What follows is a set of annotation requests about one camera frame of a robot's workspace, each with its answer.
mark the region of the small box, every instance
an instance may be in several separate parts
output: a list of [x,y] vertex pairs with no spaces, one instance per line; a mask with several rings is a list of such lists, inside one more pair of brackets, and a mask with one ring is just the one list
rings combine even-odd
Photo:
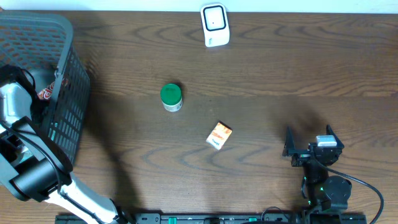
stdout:
[[229,138],[231,133],[231,129],[227,128],[225,125],[219,122],[213,129],[211,134],[207,137],[206,142],[211,144],[217,150],[220,150],[224,146],[224,143]]
[[337,146],[337,142],[332,135],[317,136],[317,145],[318,147],[333,147]]

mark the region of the label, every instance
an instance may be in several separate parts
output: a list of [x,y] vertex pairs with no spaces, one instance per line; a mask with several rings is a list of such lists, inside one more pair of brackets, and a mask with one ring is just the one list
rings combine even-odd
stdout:
[[211,134],[207,137],[206,142],[211,144],[217,150],[220,150],[224,146],[224,143],[229,138],[231,133],[231,129],[227,128],[219,122],[213,129]]
[[[62,85],[67,86],[69,84],[69,81],[67,78],[62,79]],[[40,91],[37,96],[41,100],[49,100],[51,98],[52,91],[54,90],[55,86],[55,81],[52,82],[50,85],[47,86],[47,88],[44,88],[42,91]]]
[[176,111],[180,110],[181,107],[182,107],[182,98],[181,98],[180,102],[177,103],[176,105],[171,105],[170,106],[170,105],[167,105],[167,104],[163,103],[163,106],[169,112],[176,112]]

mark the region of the white plug-in device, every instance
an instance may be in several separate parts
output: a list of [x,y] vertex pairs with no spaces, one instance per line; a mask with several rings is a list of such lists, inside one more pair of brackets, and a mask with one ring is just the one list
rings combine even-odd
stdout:
[[200,10],[206,47],[216,47],[229,42],[229,25],[222,4],[210,4]]

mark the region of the orange packaging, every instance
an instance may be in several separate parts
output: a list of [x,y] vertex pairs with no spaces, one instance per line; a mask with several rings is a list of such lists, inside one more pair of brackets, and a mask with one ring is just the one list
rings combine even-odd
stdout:
[[224,146],[224,143],[229,138],[231,133],[231,129],[227,128],[219,122],[213,129],[211,134],[207,137],[206,142],[211,144],[217,150],[220,150]]
[[[69,84],[68,79],[63,78],[62,79],[62,85],[67,86]],[[42,91],[40,91],[37,96],[41,100],[49,100],[51,98],[52,91],[54,90],[55,86],[55,81],[51,83],[51,85],[48,85],[47,88],[44,88]]]

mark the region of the white device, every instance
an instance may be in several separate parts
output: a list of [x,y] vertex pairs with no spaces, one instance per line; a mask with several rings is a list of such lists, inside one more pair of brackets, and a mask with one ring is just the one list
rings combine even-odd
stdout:
[[317,136],[317,145],[318,147],[337,146],[337,142],[332,135]]
[[206,47],[216,47],[229,42],[229,25],[222,4],[210,4],[200,10]]

